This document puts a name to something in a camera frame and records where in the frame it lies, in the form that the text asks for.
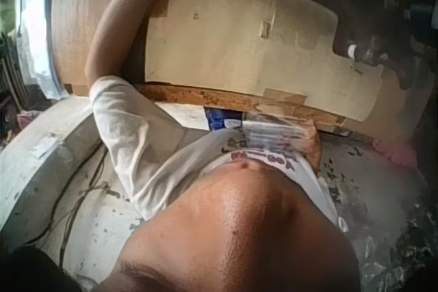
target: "wooden plank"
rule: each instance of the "wooden plank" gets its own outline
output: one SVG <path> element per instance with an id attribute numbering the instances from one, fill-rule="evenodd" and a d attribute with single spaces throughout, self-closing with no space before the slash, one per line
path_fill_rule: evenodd
<path id="1" fill-rule="evenodd" d="M 334 54 L 336 28 L 336 15 L 310 0 L 169 0 L 165 17 L 149 20 L 145 81 L 255 96 L 278 90 L 362 121 L 383 68 L 358 73 Z"/>
<path id="2" fill-rule="evenodd" d="M 313 119 L 315 123 L 339 125 L 344 117 L 312 109 L 304 105 L 295 105 L 275 101 L 260 96 L 225 92 L 222 90 L 208 90 L 176 85 L 159 85 L 147 83 L 137 85 L 138 91 L 145 97 L 165 103 L 191 104 L 220 109 L 233 109 L 245 112 L 260 112 L 282 118 Z"/>
<path id="3" fill-rule="evenodd" d="M 55 68 L 63 84 L 83 85 L 88 50 L 110 0 L 52 0 Z"/>
<path id="4" fill-rule="evenodd" d="M 275 89 L 265 89 L 263 92 L 264 98 L 273 99 L 275 101 L 293 103 L 293 104 L 304 104 L 306 101 L 305 95 L 292 94 L 291 92 L 282 92 L 281 90 Z"/>

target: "cable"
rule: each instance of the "cable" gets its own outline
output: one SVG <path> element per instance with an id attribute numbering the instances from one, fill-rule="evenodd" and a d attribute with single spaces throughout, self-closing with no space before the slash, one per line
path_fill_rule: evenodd
<path id="1" fill-rule="evenodd" d="M 75 208 L 73 207 L 73 209 L 71 209 L 70 211 L 65 212 L 65 214 L 63 214 L 61 216 L 61 218 L 56 223 L 53 224 L 53 227 L 49 231 L 49 233 L 47 234 L 46 239 L 44 240 L 44 242 L 42 242 L 41 246 L 39 247 L 40 249 L 43 249 L 45 247 L 47 241 L 49 240 L 51 233 L 61 224 L 62 220 L 66 219 L 66 217 L 73 212 L 74 209 Z"/>
<path id="2" fill-rule="evenodd" d="M 65 257 L 65 252 L 66 252 L 66 248 L 67 248 L 67 243 L 68 243 L 68 239 L 70 238 L 70 234 L 71 234 L 71 231 L 73 229 L 73 225 L 75 223 L 76 216 L 81 208 L 82 203 L 87 198 L 87 195 L 92 190 L 94 190 L 99 179 L 102 176 L 103 168 L 105 166 L 105 158 L 106 158 L 107 153 L 108 153 L 108 149 L 106 148 L 105 151 L 103 152 L 103 156 L 102 156 L 101 160 L 99 161 L 99 163 L 96 167 L 96 170 L 94 171 L 94 174 L 92 175 L 92 177 L 90 179 L 90 182 L 88 183 L 88 189 L 86 190 L 84 195 L 81 196 L 78 199 L 78 201 L 76 201 L 76 205 L 73 208 L 73 212 L 71 213 L 71 215 L 68 218 L 68 221 L 66 223 L 66 229 L 64 231 L 64 238 L 62 239 L 62 245 L 60 248 L 60 263 L 59 263 L 60 268 L 63 268 L 63 266 L 64 266 L 64 257 Z"/>
<path id="3" fill-rule="evenodd" d="M 64 196 L 64 194 L 66 193 L 68 187 L 70 186 L 71 182 L 73 181 L 73 179 L 76 177 L 77 173 L 82 169 L 82 167 L 97 153 L 97 151 L 100 149 L 100 147 L 102 146 L 102 142 L 99 142 L 99 145 L 97 145 L 97 147 L 90 153 L 90 155 L 88 155 L 77 167 L 77 169 L 72 173 L 72 175 L 70 176 L 70 178 L 67 180 L 67 183 L 65 184 L 65 186 L 63 187 L 61 193 L 59 194 L 59 196 L 57 197 L 55 203 L 53 204 L 51 213 L 50 213 L 50 219 L 49 219 L 49 223 L 47 224 L 46 228 L 37 236 L 34 237 L 33 239 L 30 239 L 29 241 L 27 241 L 25 244 L 34 244 L 35 242 L 38 242 L 40 239 L 42 239 L 51 229 L 53 226 L 53 221 L 55 219 L 55 213 L 56 213 L 56 209 L 57 206 L 60 204 L 62 197 Z"/>

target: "person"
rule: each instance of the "person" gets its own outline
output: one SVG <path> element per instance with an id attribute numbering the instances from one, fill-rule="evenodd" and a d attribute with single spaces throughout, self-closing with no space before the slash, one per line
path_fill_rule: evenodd
<path id="1" fill-rule="evenodd" d="M 86 63 L 101 139 L 146 220 L 98 291 L 360 291 L 333 203 L 300 154 L 248 149 L 235 129 L 186 129 L 120 77 L 152 1 L 112 0 Z"/>

